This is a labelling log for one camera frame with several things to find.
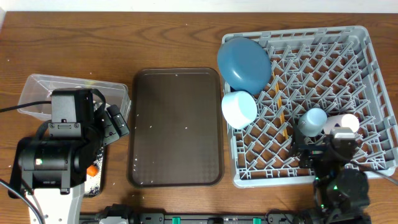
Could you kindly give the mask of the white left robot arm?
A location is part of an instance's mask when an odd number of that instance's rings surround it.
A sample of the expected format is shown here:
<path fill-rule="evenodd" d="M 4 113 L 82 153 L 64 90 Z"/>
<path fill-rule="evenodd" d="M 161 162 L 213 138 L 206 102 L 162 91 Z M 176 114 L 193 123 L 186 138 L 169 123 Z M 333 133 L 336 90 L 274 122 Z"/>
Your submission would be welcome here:
<path fill-rule="evenodd" d="M 78 223 L 89 166 L 129 128 L 97 89 L 58 88 L 50 104 L 52 119 L 17 145 L 15 194 L 27 202 L 31 223 Z"/>

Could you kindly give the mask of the large blue plate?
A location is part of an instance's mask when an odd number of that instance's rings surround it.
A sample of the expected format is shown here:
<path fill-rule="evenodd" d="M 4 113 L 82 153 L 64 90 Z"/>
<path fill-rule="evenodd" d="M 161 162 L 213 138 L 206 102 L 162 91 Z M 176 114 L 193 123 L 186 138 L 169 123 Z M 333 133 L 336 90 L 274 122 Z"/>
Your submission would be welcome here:
<path fill-rule="evenodd" d="M 272 76 L 271 60 L 255 41 L 244 37 L 221 45 L 217 54 L 221 76 L 236 91 L 259 94 Z"/>

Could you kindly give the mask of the light blue rice bowl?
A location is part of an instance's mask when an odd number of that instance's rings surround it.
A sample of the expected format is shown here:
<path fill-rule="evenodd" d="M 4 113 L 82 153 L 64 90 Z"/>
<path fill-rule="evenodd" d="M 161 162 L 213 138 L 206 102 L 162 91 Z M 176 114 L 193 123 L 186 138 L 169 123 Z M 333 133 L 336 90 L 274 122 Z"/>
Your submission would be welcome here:
<path fill-rule="evenodd" d="M 256 102 L 246 91 L 234 91 L 224 95 L 221 110 L 226 122 L 234 129 L 243 129 L 257 116 Z"/>

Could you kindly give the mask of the pink cup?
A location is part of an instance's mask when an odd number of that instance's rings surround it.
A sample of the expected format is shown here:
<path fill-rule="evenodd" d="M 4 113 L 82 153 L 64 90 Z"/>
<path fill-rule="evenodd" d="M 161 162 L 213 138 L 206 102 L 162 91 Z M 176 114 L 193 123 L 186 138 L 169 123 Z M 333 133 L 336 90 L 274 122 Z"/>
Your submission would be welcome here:
<path fill-rule="evenodd" d="M 330 116 L 323 126 L 323 131 L 325 134 L 330 134 L 335 127 L 350 128 L 352 132 L 356 133 L 359 129 L 359 119 L 353 114 Z"/>

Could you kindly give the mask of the orange carrot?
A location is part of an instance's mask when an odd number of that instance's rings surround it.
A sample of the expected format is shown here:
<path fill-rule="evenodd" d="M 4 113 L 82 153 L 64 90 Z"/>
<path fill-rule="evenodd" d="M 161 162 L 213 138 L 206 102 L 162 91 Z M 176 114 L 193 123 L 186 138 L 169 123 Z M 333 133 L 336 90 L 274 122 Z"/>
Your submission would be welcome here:
<path fill-rule="evenodd" d="M 87 170 L 86 173 L 90 176 L 90 177 L 95 177 L 98 174 L 99 170 L 95 165 L 90 165 Z"/>

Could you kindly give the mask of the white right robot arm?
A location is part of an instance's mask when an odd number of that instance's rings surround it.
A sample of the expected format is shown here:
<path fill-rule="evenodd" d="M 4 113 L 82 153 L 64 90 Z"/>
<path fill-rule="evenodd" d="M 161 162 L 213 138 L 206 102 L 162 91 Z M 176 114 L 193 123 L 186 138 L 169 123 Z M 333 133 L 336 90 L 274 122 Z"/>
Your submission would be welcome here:
<path fill-rule="evenodd" d="M 337 127 L 320 144 L 305 142 L 305 135 L 293 125 L 290 156 L 298 157 L 301 169 L 314 171 L 315 207 L 294 216 L 293 223 L 371 223 L 363 210 L 369 206 L 367 175 L 346 169 L 357 147 L 350 128 Z"/>

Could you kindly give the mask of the light blue cup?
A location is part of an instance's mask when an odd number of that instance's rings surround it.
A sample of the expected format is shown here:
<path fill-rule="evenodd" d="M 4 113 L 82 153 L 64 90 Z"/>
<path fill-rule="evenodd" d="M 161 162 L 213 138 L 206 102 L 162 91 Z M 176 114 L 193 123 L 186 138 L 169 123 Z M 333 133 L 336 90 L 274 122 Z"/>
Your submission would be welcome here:
<path fill-rule="evenodd" d="M 320 108 L 312 108 L 298 120 L 298 129 L 304 136 L 315 137 L 321 133 L 327 121 L 326 113 Z"/>

